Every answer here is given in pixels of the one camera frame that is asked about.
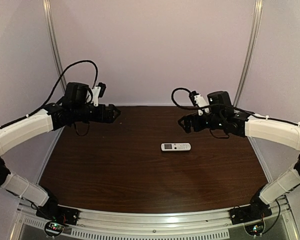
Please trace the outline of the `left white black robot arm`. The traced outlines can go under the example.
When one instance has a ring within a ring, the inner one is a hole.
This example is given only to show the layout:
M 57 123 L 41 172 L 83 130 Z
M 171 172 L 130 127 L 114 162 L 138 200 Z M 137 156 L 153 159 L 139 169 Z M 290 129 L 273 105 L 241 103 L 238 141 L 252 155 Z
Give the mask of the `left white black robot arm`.
M 106 85 L 102 82 L 93 88 L 70 82 L 58 102 L 44 104 L 39 110 L 0 126 L 0 188 L 29 201 L 44 218 L 55 220 L 61 214 L 56 197 L 42 186 L 10 171 L 2 156 L 36 136 L 75 126 L 78 122 L 112 124 L 121 111 L 113 104 L 99 103 L 105 90 Z

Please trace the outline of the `white remote control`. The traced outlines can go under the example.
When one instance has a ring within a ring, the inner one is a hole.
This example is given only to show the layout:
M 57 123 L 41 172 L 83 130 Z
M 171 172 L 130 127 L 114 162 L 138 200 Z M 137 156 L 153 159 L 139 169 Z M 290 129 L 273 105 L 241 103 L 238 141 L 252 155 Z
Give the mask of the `white remote control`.
M 190 143 L 162 143 L 162 152 L 188 152 L 192 149 Z

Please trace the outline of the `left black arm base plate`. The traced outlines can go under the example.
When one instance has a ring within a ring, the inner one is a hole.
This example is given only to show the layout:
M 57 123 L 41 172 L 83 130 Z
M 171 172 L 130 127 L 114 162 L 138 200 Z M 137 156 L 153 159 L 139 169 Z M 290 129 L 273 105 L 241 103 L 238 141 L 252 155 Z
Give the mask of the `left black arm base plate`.
M 31 205 L 36 210 L 35 215 L 46 220 L 51 220 L 59 224 L 75 226 L 79 217 L 79 210 L 70 207 L 64 207 L 60 205 L 53 206 L 36 206 Z

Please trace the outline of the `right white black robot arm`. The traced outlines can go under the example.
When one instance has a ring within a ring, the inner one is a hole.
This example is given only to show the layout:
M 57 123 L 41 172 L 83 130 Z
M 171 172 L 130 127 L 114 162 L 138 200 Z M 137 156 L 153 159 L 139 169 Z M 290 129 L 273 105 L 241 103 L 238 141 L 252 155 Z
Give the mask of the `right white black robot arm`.
M 243 138 L 257 138 L 288 146 L 300 152 L 300 122 L 258 115 L 232 105 L 226 91 L 209 93 L 206 98 L 196 91 L 188 92 L 192 107 L 180 106 L 183 110 L 193 110 L 178 124 L 186 133 L 208 129 L 222 130 L 224 139 L 230 135 Z M 251 198 L 247 213 L 251 217 L 262 217 L 267 208 L 277 198 L 300 186 L 300 154 L 297 162 L 277 179 L 261 187 Z

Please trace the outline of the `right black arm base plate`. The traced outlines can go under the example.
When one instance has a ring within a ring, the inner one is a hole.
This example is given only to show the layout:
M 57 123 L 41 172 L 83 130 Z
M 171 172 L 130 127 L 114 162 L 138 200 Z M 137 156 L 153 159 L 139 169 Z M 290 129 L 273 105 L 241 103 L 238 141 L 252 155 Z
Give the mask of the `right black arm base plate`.
M 246 206 L 236 206 L 229 211 L 232 225 L 261 220 L 272 215 L 268 205 L 253 203 Z

